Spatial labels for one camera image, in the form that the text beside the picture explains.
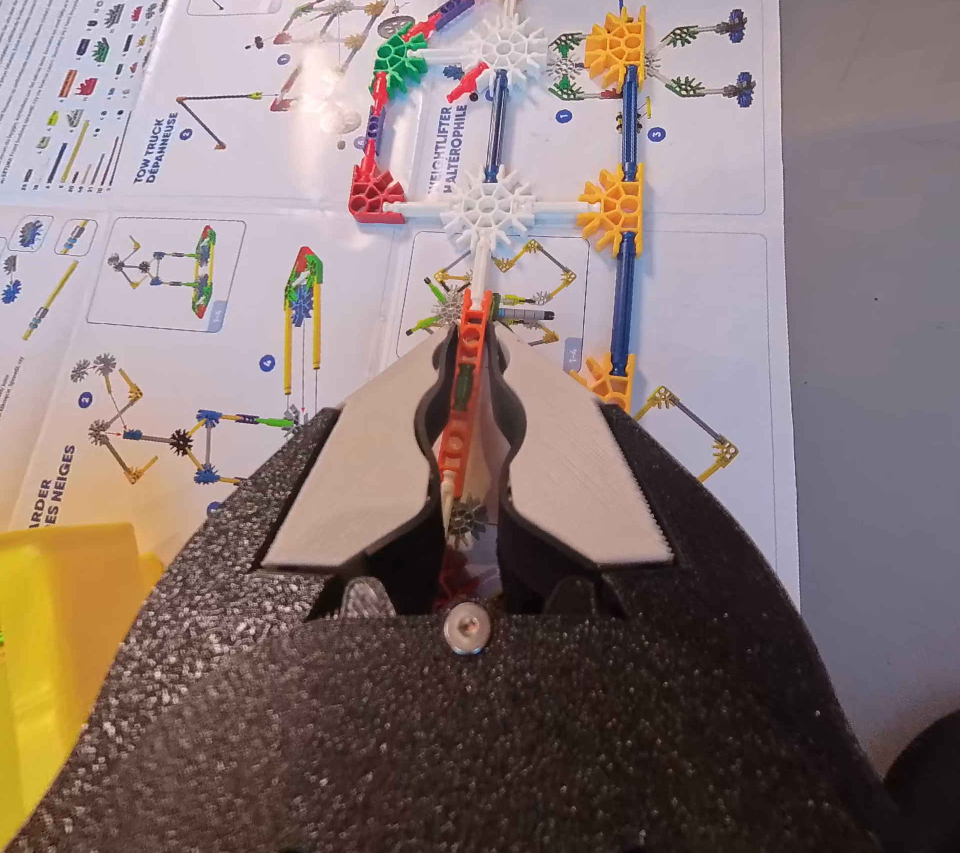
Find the colourful rod connector toy model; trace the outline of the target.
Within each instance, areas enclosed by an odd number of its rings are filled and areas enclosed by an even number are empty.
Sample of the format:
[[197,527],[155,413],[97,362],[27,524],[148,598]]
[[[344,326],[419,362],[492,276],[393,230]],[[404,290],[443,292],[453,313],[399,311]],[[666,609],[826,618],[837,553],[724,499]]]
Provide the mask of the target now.
[[[481,389],[481,349],[487,328],[513,313],[498,307],[488,284],[497,246],[525,236],[539,215],[573,217],[585,240],[607,249],[616,276],[608,357],[586,360],[590,379],[582,384],[606,403],[631,409],[635,356],[631,321],[636,260],[642,251],[643,168],[639,154],[641,92],[646,74],[645,7],[632,17],[624,8],[607,14],[585,37],[584,66],[602,96],[622,102],[621,161],[616,172],[602,170],[587,183],[578,201],[538,201],[516,172],[503,163],[507,100],[517,86],[546,67],[547,42],[541,29],[519,13],[520,0],[448,0],[427,18],[396,33],[378,48],[369,86],[364,155],[354,167],[348,209],[360,223],[403,224],[438,220],[446,234],[472,258],[470,286],[462,293],[455,379],[450,418],[438,448],[441,515],[450,527],[454,504],[462,497]],[[447,59],[464,67],[447,97],[478,98],[479,80],[489,76],[490,127],[486,159],[446,199],[408,200],[402,185],[378,166],[378,145],[389,103],[418,82],[428,66]]]

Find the toy building instruction sheet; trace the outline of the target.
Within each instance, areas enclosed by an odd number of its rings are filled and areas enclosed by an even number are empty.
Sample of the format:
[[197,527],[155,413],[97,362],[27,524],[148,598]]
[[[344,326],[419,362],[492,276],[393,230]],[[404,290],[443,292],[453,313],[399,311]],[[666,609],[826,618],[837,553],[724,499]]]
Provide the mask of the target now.
[[[2,530],[134,523],[171,558],[259,463],[461,318],[438,219],[349,209],[375,57],[448,0],[2,0]],[[540,202],[621,161],[585,66],[645,7],[630,411],[795,600],[779,0],[520,0],[547,62],[503,163]],[[388,105],[377,163],[447,199],[486,159],[490,76],[448,59]],[[499,244],[500,322],[590,391],[617,265],[573,216]]]

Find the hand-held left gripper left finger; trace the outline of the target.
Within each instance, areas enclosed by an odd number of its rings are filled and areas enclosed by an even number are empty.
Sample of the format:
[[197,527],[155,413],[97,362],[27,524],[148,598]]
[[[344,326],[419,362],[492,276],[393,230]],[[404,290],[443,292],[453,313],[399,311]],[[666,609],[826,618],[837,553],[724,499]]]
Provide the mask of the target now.
[[397,611],[431,611],[446,547],[432,447],[449,417],[454,330],[341,404],[263,557],[270,571],[376,578]]

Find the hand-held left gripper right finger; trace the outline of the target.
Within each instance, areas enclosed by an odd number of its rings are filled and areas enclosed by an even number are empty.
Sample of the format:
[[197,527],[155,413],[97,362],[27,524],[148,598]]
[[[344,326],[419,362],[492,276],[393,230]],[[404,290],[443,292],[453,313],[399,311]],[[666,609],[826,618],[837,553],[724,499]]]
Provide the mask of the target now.
[[580,384],[511,331],[487,345],[497,560],[509,607],[541,606],[561,581],[671,565],[671,545],[618,444]]

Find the black textured pad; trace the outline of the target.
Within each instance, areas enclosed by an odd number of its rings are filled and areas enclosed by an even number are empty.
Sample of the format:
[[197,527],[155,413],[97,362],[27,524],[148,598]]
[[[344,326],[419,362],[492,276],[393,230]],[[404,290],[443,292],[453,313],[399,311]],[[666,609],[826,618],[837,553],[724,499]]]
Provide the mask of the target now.
[[889,767],[884,786],[930,850],[959,850],[958,710],[907,744]]

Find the yellow plastic bin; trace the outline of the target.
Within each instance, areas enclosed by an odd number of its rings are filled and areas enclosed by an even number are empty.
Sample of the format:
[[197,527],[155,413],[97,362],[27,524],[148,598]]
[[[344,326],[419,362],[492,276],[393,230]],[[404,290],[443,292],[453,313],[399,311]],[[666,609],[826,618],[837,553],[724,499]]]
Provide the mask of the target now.
[[77,744],[119,646],[164,572],[131,523],[1,536],[1,842]]

